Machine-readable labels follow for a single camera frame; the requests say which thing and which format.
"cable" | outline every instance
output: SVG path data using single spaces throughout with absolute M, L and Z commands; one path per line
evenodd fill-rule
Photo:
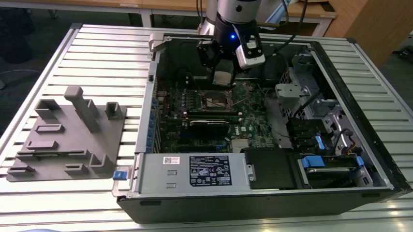
M 347 149 L 345 154 L 347 156 L 351 154 L 351 151 L 355 149 L 356 147 L 356 141 L 353 140 L 352 136 L 349 136 L 349 140 L 352 141 L 352 146 Z
M 264 95 L 265 95 L 264 89 L 261 88 L 260 84 L 257 84 L 257 86 L 258 86 L 261 93 L 264 93 Z
M 201 24 L 202 24 L 202 19 L 204 19 L 204 11 L 202 11 L 202 0 L 201 1 Z
M 246 99 L 249 99 L 249 98 L 245 98 L 245 99 L 240 100 L 238 102 L 236 102 L 236 103 L 232 105 L 232 107 L 233 107 L 234 105 L 237 105 L 238 103 L 242 103 Z
M 220 106 L 221 108 L 226 108 L 225 106 L 222 106 L 222 105 L 220 105 L 220 104 L 217 104 L 217 103 L 212 102 L 212 101 L 210 101 L 210 100 L 208 100 L 208 99 L 206 99 L 206 101 L 208 101 L 209 103 L 212 103 L 212 104 L 214 104 L 214 105 Z
M 285 10 L 285 22 L 280 23 L 280 27 L 286 26 L 289 24 L 289 21 L 290 21 L 289 8 L 286 7 L 285 0 L 282 0 L 282 6 L 284 6 L 284 10 Z
M 343 133 L 345 133 L 347 131 L 351 131 L 351 130 L 348 128 L 343 128 L 343 130 L 340 131 L 340 133 L 337 135 L 337 138 L 336 138 L 333 146 L 332 146 L 332 154 L 331 154 L 332 156 L 336 153 L 336 147 L 337 147 L 337 144 L 339 144 L 339 141 L 340 141 L 340 137 L 341 137 Z
M 201 13 L 200 13 L 200 0 L 196 0 L 197 1 L 197 14 L 198 14 L 198 18 L 200 18 L 200 24 L 202 24 L 202 17 L 201 17 Z
M 41 74 L 41 72 L 37 71 L 37 70 L 31 70 L 31 69 L 16 69 L 16 70 L 11 70 L 11 71 L 2 72 L 0 75 L 7 74 L 7 73 L 15 73 L 15 72 L 34 72 L 34 73 Z
M 289 64 L 289 61 L 288 61 L 288 59 L 285 58 L 284 54 L 277 53 L 276 55 L 282 57 L 282 59 L 284 59 L 284 61 L 285 61 L 286 69 L 289 69 L 289 68 L 290 68 L 290 64 Z
M 296 36 L 300 34 L 300 30 L 301 30 L 301 26 L 303 26 L 303 22 L 304 22 L 304 18 L 305 18 L 305 12 L 308 10 L 308 3 L 309 3 L 309 0 L 304 0 L 304 8 L 303 8 L 303 13 L 301 13 L 301 17 L 300 17 L 300 22 L 299 22 L 296 34 L 290 37 L 290 39 L 280 47 L 277 47 L 274 49 L 274 53 L 277 53 L 281 49 L 284 49 L 290 44 L 290 42 L 293 41 Z
M 289 139 L 292 138 L 290 136 L 286 136 L 286 135 L 284 135 L 284 134 L 280 134 L 278 131 L 276 131 L 276 130 L 274 130 L 274 132 L 276 132 L 278 135 L 281 135 L 282 137 L 286 137 L 286 138 L 289 138 Z
M 304 110 L 308 107 L 308 105 L 316 100 L 316 98 L 320 96 L 320 94 L 321 94 L 321 90 L 319 90 L 319 92 L 309 98 L 309 100 L 305 102 L 305 104 L 299 108 L 299 110 L 295 112 L 292 118 L 296 118 L 300 111 Z

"metal bracket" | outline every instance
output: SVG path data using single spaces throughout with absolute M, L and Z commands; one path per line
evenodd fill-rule
M 254 165 L 253 164 L 248 164 L 246 165 L 246 175 L 248 175 L 248 179 L 249 181 L 256 181 L 256 172 L 254 172 Z
M 324 117 L 332 111 L 332 109 L 339 105 L 339 101 L 333 99 L 317 99 L 313 102 L 313 116 Z
M 165 38 L 164 33 L 157 32 L 157 33 L 150 34 L 149 43 L 150 43 L 150 51 L 151 52 L 155 52 L 155 51 L 160 50 L 158 46 L 164 44 L 164 42 L 165 42 L 164 38 Z
M 295 84 L 276 85 L 277 96 L 280 102 L 286 108 L 295 108 L 300 102 L 300 98 L 305 95 L 300 86 Z

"barcode sticker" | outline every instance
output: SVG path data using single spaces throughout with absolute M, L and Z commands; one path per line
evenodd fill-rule
M 164 157 L 164 164 L 180 164 L 180 157 Z

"floor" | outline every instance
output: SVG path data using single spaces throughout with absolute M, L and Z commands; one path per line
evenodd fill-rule
M 34 57 L 22 64 L 8 64 L 0 58 L 0 73 L 16 69 L 42 71 L 74 22 L 115 26 L 142 25 L 139 15 L 119 13 L 59 11 L 58 19 L 53 19 L 47 10 L 33 10 L 31 18 L 37 31 L 26 36 L 26 39 L 33 48 Z M 154 25 L 164 28 L 196 29 L 200 23 L 198 18 L 189 16 L 155 16 L 154 20 Z M 411 91 L 413 64 L 401 60 L 397 55 L 392 55 L 380 69 L 408 105 L 413 107 L 413 92 Z M 38 74 L 33 72 L 14 72 L 2 75 L 0 78 L 6 83 L 6 88 L 0 90 L 2 135 L 35 84 Z

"black side panel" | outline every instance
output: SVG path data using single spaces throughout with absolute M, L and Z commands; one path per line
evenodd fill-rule
M 376 133 L 376 130 L 368 120 L 367 115 L 361 110 L 361 107 L 351 93 L 351 90 L 340 76 L 340 73 L 337 72 L 329 56 L 323 49 L 321 44 L 319 42 L 312 42 L 312 45 L 321 60 L 323 66 L 331 76 L 333 85 L 339 91 L 343 101 L 349 108 L 351 115 L 356 121 L 357 127 L 364 135 L 364 138 L 387 173 L 391 183 L 395 186 L 396 191 L 407 190 L 408 192 L 412 192 L 411 184 L 405 176 L 403 175 L 399 166 L 396 165 L 393 157 Z
M 118 204 L 137 223 L 222 221 L 339 215 L 393 195 L 377 190 L 277 196 L 213 196 L 135 200 Z

